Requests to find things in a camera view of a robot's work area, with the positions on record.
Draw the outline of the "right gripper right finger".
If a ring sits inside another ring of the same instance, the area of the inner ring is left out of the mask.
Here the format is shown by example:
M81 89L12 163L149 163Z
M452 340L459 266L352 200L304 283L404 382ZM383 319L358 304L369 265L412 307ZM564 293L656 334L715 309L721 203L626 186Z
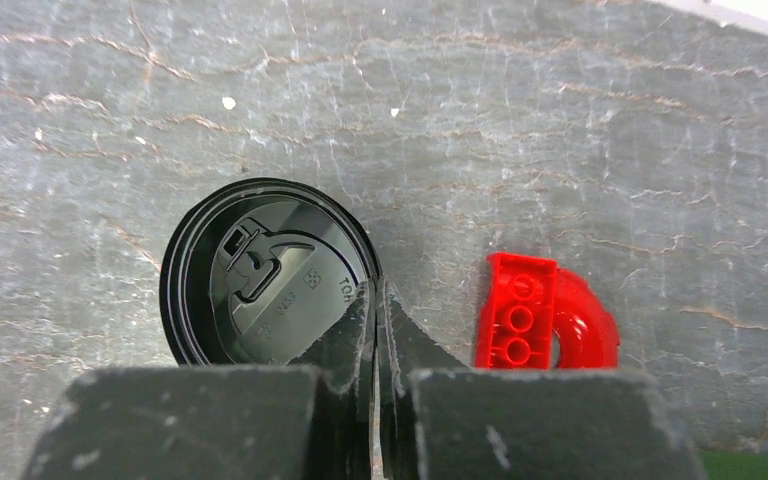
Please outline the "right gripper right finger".
M652 378L625 370L479 370L377 287L383 471L389 479L703 479Z

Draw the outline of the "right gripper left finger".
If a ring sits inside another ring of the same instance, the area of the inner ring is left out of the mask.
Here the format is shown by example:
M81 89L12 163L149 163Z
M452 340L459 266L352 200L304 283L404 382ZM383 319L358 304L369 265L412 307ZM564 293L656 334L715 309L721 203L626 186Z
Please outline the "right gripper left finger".
M367 479L375 290L286 365L104 368L64 391L26 479Z

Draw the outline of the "green paper bag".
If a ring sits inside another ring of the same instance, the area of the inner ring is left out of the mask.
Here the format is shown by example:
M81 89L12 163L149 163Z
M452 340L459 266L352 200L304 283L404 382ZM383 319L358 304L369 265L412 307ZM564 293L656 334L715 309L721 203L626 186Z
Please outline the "green paper bag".
M699 456L710 479L768 479L768 454L700 451Z

